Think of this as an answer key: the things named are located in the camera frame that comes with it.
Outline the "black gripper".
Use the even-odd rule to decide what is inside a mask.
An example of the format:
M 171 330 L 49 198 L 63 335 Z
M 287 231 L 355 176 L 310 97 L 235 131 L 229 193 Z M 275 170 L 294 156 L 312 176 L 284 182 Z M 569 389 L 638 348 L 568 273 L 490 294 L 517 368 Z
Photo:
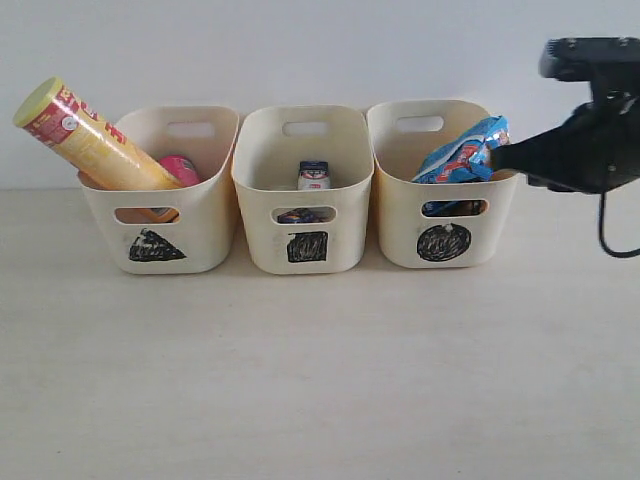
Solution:
M 491 149 L 489 164 L 539 188 L 600 194 L 631 183 L 639 178 L 639 96 L 612 92 L 583 103 L 560 126 Z

